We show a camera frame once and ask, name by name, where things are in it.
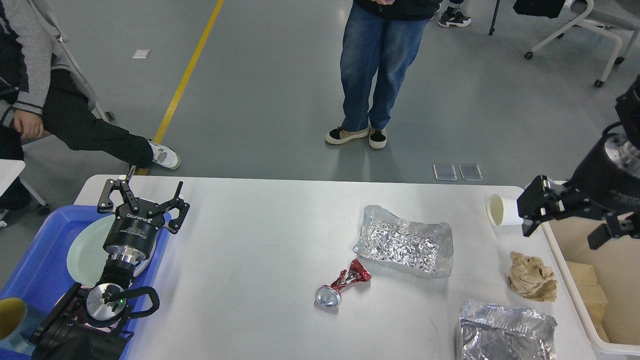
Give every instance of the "crumpled paper towel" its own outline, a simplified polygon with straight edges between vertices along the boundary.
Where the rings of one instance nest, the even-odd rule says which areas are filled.
[[[556,301],[556,274],[537,256],[511,252],[513,265],[509,271],[511,288],[523,297],[536,301]]]

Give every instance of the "brown crumpled paper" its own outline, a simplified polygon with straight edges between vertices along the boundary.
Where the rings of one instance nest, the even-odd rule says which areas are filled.
[[[567,261],[566,264],[569,267],[571,277],[573,277],[573,281],[578,288],[584,307],[587,308],[589,317],[593,322],[593,327],[596,328],[596,332],[600,336],[600,339],[610,342],[607,333],[602,327],[604,309],[607,307],[609,301],[604,295],[600,285],[598,285],[595,267],[589,264],[572,263],[571,261]]]
[[[556,274],[542,259],[512,251],[511,260],[509,284],[512,289],[527,299],[556,301]]]

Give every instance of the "white paper cup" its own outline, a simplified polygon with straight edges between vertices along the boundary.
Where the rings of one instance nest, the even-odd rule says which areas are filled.
[[[518,216],[518,203],[511,197],[493,194],[486,203],[486,214],[493,226],[522,225]]]

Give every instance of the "white table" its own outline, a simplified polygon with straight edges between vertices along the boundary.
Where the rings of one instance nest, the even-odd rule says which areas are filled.
[[[0,159],[0,195],[4,194],[18,175],[24,169],[24,161]]]
[[[76,204],[96,204],[109,177],[87,180]],[[551,314],[558,359],[596,358],[562,278],[554,303],[509,289],[512,250],[557,268],[542,230],[524,238],[518,226],[489,224],[489,196],[520,188],[146,176],[131,188],[164,202],[180,180],[191,209],[170,236],[153,284],[161,306],[138,324],[131,359],[454,359],[467,298]],[[448,222],[453,273],[429,280],[369,266],[371,282],[343,290],[338,311],[321,309],[314,292],[355,258],[370,204]]]

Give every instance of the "crumpled aluminum foil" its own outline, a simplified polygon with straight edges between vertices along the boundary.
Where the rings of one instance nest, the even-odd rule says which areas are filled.
[[[353,251],[419,277],[448,277],[453,269],[453,234],[449,224],[403,220],[378,205],[364,209],[360,239]]]
[[[460,309],[458,360],[555,360],[553,316],[466,300]]]

